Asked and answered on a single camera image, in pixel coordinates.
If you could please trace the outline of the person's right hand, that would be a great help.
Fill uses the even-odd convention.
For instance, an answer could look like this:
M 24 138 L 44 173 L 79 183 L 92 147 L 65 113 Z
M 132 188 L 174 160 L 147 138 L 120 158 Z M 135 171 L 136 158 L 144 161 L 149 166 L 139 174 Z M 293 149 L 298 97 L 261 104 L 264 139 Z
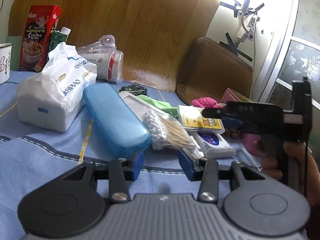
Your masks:
M 298 165 L 299 191 L 304 194 L 304 175 L 305 175 L 305 149 L 306 146 L 301 142 L 287 142 L 283 143 L 284 152 L 289 156 L 289 159 L 294 160 Z M 307 194 L 306 198 L 310 206 L 319 204 L 319 169 L 311 155 L 307 150 Z M 264 156 L 260 162 L 262 172 L 276 180 L 280 180 L 283 174 L 277 170 L 278 162 L 275 158 Z

